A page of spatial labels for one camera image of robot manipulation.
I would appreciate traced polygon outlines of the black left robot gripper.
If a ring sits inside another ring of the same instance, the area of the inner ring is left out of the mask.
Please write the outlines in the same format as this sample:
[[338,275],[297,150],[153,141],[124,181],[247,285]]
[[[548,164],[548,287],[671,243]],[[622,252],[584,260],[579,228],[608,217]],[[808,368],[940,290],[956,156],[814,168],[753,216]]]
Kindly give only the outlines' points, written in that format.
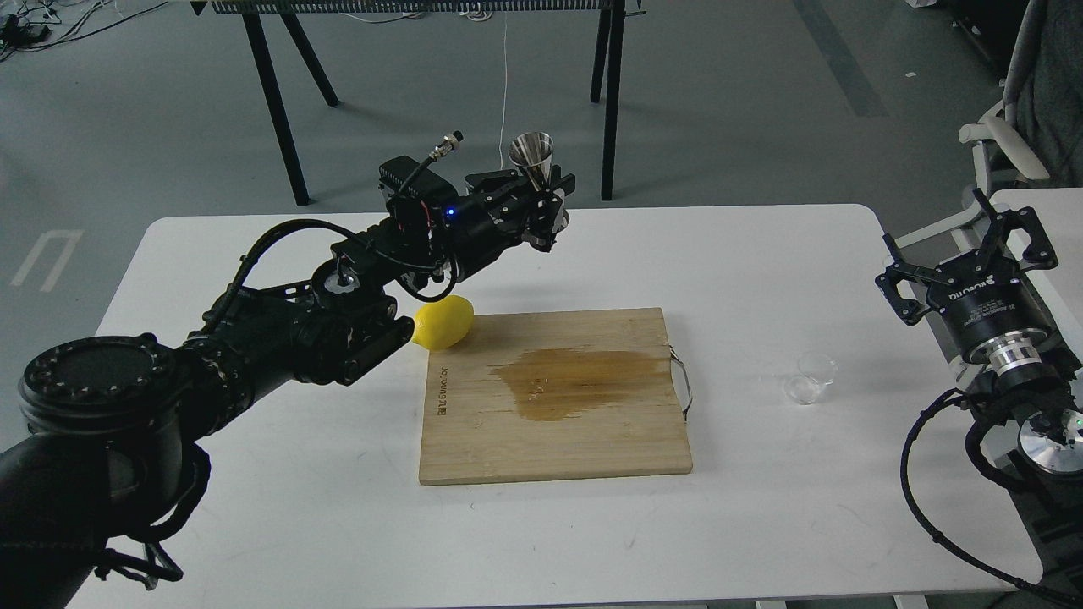
[[558,233],[569,223],[565,198],[575,192],[576,176],[558,178],[542,192],[519,170],[465,176],[465,185],[464,196],[436,200],[458,282],[491,265],[508,248],[527,244],[552,251]]

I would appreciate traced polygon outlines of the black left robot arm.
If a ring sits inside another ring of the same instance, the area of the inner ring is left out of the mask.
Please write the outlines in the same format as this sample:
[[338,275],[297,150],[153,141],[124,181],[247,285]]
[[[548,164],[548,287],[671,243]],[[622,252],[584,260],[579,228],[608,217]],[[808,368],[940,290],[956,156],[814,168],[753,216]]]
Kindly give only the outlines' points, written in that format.
[[367,230],[314,218],[270,228],[244,255],[201,328],[170,348],[152,334],[58,344],[19,378],[27,436],[3,454],[4,608],[64,608],[86,579],[146,589],[183,578],[162,547],[206,493],[200,440],[298,381],[349,386],[409,344],[416,324],[386,287],[448,299],[509,248],[552,250],[576,178],[549,135],[509,146],[510,169],[431,170],[460,146],[379,169],[387,218]]

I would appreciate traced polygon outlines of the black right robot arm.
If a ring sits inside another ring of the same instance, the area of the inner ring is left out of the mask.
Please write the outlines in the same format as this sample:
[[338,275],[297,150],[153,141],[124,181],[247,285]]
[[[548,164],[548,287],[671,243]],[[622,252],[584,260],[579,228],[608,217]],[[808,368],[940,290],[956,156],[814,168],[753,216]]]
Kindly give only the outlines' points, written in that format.
[[[977,370],[971,381],[921,411],[910,428],[899,466],[902,492],[932,543],[1039,606],[1079,608],[1080,397],[1072,385],[1080,379],[1080,359],[1026,278],[1058,265],[1058,258],[1032,208],[999,211],[981,189],[973,194],[987,230],[971,250],[936,265],[913,265],[893,236],[883,235],[891,260],[875,284],[893,314],[910,326],[925,315],[940,319],[960,361]],[[975,470],[1032,513],[1026,529],[1039,550],[1041,582],[963,550],[919,508],[910,485],[910,451],[925,425],[951,406],[973,417],[964,444]]]

